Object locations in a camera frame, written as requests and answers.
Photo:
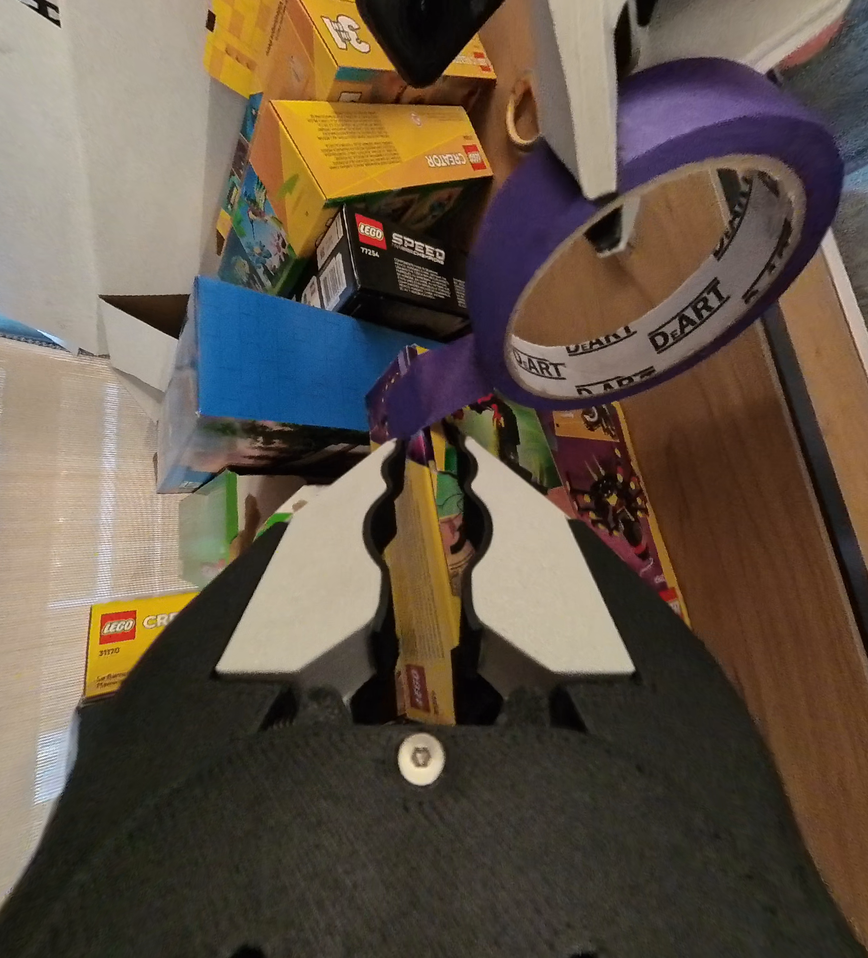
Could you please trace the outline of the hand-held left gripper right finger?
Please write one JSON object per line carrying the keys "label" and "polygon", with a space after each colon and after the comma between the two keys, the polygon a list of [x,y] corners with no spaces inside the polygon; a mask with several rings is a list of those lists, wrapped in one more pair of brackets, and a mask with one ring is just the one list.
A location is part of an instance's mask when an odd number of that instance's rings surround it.
{"label": "hand-held left gripper right finger", "polygon": [[632,677],[632,657],[566,514],[476,441],[461,444],[464,488],[485,521],[464,585],[464,611],[480,637],[478,673],[504,698]]}

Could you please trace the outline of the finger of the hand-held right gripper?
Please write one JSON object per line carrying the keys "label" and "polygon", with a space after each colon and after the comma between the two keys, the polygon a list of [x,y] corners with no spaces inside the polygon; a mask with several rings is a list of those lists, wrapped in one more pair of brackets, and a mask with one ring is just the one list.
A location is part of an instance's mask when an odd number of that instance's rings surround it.
{"label": "finger of the hand-held right gripper", "polygon": [[849,1],[631,2],[641,68],[713,56],[777,73],[819,54],[843,25]]}
{"label": "finger of the hand-held right gripper", "polygon": [[594,200],[617,190],[620,1],[533,1],[540,135]]}

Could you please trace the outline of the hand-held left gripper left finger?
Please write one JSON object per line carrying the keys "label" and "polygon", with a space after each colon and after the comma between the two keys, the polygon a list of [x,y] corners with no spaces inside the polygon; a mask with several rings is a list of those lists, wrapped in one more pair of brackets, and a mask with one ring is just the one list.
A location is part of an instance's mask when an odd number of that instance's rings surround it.
{"label": "hand-held left gripper left finger", "polygon": [[223,678],[331,689],[345,704],[380,672],[391,608],[383,551],[396,532],[404,442],[391,440],[286,524],[217,665]]}

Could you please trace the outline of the grey yellow scissors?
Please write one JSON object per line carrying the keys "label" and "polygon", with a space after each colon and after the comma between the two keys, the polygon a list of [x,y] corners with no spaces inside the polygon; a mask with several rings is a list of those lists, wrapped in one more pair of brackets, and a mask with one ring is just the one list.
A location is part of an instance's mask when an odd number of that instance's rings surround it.
{"label": "grey yellow scissors", "polygon": [[533,150],[540,140],[535,77],[525,70],[514,81],[505,106],[505,129],[508,139],[521,152]]}

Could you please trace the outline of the spider toy box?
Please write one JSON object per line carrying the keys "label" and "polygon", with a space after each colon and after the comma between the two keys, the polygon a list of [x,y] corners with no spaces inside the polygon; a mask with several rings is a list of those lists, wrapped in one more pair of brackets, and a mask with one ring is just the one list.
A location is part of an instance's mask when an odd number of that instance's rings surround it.
{"label": "spider toy box", "polygon": [[[465,490],[462,438],[476,441],[567,516],[575,536],[599,542],[686,627],[689,616],[615,406],[539,414],[498,393],[483,396],[404,444],[397,532],[385,549],[399,643],[394,683],[399,717],[430,724],[489,724],[504,698],[478,673],[479,633],[464,611],[464,585],[485,537]],[[607,678],[592,680],[617,680]],[[569,712],[566,683],[543,693]]]}

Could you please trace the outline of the purple masking tape roll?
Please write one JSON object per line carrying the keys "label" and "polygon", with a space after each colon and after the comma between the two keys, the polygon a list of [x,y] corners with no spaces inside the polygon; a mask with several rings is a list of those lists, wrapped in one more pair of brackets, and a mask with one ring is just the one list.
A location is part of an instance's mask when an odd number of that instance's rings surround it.
{"label": "purple masking tape roll", "polygon": [[[616,198],[587,199],[548,146],[491,199],[470,251],[471,331],[411,360],[383,396],[381,422],[407,440],[489,393],[542,410],[619,401],[681,375],[774,305],[828,233],[845,169],[832,131],[763,74],[694,57],[636,73],[618,96]],[[607,212],[682,174],[730,170],[739,198],[712,252],[659,304],[600,333],[517,326]]]}

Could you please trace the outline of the large green toy box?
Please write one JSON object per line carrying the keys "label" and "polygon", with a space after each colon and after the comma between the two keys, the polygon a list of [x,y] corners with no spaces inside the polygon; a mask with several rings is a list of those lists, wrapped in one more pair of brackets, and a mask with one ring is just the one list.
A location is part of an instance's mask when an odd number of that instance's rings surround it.
{"label": "large green toy box", "polygon": [[306,481],[225,471],[181,498],[179,575],[202,588],[270,525],[291,515]]}

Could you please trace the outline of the yellow Creator boxes pile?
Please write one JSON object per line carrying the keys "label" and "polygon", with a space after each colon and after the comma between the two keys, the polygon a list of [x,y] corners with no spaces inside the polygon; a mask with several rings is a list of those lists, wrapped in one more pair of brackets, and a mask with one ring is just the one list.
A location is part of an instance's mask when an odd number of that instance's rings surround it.
{"label": "yellow Creator boxes pile", "polygon": [[265,100],[217,276],[288,295],[343,207],[428,232],[491,177],[462,106]]}

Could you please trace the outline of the yellow flamingo toy box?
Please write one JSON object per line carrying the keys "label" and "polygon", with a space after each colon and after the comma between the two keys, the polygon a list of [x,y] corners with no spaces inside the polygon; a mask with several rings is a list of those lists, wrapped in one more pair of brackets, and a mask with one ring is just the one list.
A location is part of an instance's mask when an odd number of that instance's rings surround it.
{"label": "yellow flamingo toy box", "polygon": [[201,591],[91,605],[78,708],[110,698],[154,641]]}

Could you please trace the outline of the blue toy box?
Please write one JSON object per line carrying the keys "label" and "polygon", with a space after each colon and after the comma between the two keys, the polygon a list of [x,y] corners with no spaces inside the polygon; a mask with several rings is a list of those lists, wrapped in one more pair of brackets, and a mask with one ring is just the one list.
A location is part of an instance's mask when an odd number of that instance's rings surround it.
{"label": "blue toy box", "polygon": [[370,454],[366,395],[410,345],[439,343],[200,276],[156,429],[155,487],[226,470],[330,482]]}

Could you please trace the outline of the small black toy box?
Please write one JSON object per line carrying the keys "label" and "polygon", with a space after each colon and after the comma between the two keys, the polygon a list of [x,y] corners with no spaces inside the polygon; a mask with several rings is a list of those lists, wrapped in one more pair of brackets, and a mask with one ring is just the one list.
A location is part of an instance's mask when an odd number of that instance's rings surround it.
{"label": "small black toy box", "polygon": [[317,241],[294,300],[451,342],[470,330],[466,262],[452,243],[346,204]]}

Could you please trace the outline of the white cardboard box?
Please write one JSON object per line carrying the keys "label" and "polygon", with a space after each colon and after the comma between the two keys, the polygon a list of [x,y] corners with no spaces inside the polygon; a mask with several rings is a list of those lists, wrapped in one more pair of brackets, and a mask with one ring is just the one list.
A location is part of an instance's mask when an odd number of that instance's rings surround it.
{"label": "white cardboard box", "polygon": [[0,1],[0,313],[148,398],[201,261],[208,2]]}

